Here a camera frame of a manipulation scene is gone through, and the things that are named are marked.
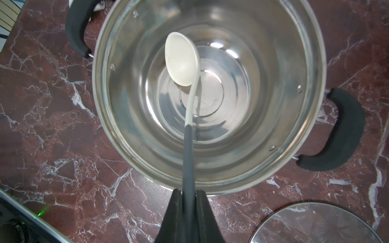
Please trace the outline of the cream spoon grey handle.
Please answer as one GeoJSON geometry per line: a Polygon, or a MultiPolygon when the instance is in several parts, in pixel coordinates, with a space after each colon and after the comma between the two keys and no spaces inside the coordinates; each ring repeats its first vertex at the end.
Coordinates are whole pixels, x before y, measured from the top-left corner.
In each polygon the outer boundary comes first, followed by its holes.
{"type": "Polygon", "coordinates": [[[200,79],[201,62],[199,52],[192,40],[179,32],[168,35],[165,43],[165,62],[170,78],[179,85],[187,98],[184,122],[184,153],[183,153],[183,242],[194,243],[196,184],[193,163],[192,117],[193,105],[200,79]]]}

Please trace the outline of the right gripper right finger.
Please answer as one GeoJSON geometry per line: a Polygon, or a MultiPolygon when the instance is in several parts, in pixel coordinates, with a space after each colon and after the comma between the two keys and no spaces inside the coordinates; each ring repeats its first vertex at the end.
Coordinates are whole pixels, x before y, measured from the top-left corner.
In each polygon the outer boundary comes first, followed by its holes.
{"type": "Polygon", "coordinates": [[[196,191],[196,243],[225,243],[206,193],[203,190],[196,191]]]}

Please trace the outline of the glass pot lid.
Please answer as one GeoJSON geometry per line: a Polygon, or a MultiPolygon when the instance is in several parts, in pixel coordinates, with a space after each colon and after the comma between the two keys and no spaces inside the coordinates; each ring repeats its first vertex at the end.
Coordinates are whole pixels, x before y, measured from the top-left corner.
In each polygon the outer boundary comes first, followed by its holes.
{"type": "Polygon", "coordinates": [[[355,214],[322,202],[300,202],[268,216],[251,243],[381,243],[377,233],[355,214]]]}

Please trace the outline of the stainless steel pot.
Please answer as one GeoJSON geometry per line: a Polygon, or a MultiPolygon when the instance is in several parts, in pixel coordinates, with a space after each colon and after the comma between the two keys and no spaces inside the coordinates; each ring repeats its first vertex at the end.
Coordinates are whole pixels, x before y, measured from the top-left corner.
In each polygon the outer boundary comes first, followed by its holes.
{"type": "Polygon", "coordinates": [[[201,61],[192,124],[198,189],[238,192],[292,158],[306,170],[333,170],[358,147],[363,108],[342,89],[325,92],[325,45],[308,1],[115,1],[91,50],[84,31],[97,4],[71,3],[66,37],[93,58],[94,103],[110,142],[154,183],[182,186],[187,94],[165,62],[174,31],[194,42],[201,61]],[[324,98],[338,108],[329,139],[318,154],[296,156],[324,98]]]}

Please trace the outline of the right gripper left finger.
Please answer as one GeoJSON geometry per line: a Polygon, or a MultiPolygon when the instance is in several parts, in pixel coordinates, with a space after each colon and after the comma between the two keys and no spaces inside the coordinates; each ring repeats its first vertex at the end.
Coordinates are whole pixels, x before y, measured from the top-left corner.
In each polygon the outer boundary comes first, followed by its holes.
{"type": "Polygon", "coordinates": [[[155,243],[182,242],[182,193],[174,189],[155,243]]]}

